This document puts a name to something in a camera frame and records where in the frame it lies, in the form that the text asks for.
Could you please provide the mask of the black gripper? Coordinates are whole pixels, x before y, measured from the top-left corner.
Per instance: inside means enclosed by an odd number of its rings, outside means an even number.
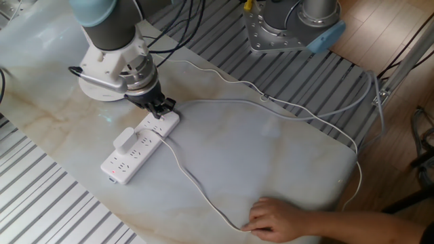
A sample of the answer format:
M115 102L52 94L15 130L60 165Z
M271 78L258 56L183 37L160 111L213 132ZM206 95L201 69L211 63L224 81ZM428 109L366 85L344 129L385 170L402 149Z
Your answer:
M176 101L165 98L161 91L160 82L153 83L146 89L129 91L124 98L141 109L147 109L156 119L174 110Z

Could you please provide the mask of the person's bare hand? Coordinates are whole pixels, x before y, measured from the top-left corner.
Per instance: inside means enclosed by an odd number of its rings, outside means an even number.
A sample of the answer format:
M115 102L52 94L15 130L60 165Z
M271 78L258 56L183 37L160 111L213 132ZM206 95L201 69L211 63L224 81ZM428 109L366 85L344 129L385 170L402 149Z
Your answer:
M261 198L249 212L249 222L241 227L263 241L285 243L311 234L309 212L273 198Z

